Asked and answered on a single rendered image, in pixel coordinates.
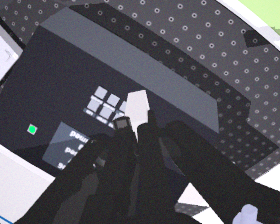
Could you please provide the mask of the grey lab machine housing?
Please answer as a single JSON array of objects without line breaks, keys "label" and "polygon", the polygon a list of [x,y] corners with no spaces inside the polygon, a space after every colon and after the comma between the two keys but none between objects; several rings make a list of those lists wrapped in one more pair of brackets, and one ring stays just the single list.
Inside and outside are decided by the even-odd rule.
[{"label": "grey lab machine housing", "polygon": [[194,84],[68,7],[39,24],[0,93],[0,224],[24,216],[89,139],[112,138],[141,90],[158,127],[183,121],[214,144],[217,100]]}]

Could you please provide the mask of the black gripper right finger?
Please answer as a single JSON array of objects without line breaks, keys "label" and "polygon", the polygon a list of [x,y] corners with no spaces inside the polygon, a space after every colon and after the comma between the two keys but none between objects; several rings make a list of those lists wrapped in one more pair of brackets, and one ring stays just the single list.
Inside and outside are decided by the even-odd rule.
[{"label": "black gripper right finger", "polygon": [[136,94],[135,126],[141,224],[178,224],[163,156],[171,156],[223,224],[280,224],[279,190],[254,181],[185,122],[158,127],[145,90]]}]

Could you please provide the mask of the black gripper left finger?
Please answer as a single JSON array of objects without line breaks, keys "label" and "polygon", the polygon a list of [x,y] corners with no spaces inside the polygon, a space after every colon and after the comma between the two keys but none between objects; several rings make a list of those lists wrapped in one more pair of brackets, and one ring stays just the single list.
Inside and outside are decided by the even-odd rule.
[{"label": "black gripper left finger", "polygon": [[113,139],[89,139],[13,224],[115,224],[116,215],[135,215],[140,172],[136,94],[128,93],[125,115],[112,121]]}]

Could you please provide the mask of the grey flat plate nest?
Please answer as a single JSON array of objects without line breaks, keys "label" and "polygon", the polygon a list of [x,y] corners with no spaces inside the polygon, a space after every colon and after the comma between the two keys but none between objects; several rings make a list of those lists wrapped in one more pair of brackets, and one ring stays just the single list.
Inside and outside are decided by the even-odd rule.
[{"label": "grey flat plate nest", "polygon": [[22,49],[0,25],[0,81],[19,59]]}]

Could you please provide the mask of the white well plate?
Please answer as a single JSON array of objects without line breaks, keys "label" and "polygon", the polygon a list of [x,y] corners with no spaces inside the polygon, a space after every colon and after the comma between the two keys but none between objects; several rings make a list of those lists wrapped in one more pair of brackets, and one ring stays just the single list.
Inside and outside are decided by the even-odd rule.
[{"label": "white well plate", "polygon": [[189,183],[183,195],[179,199],[178,202],[209,206],[205,200],[201,197],[201,195],[196,191],[196,189]]}]

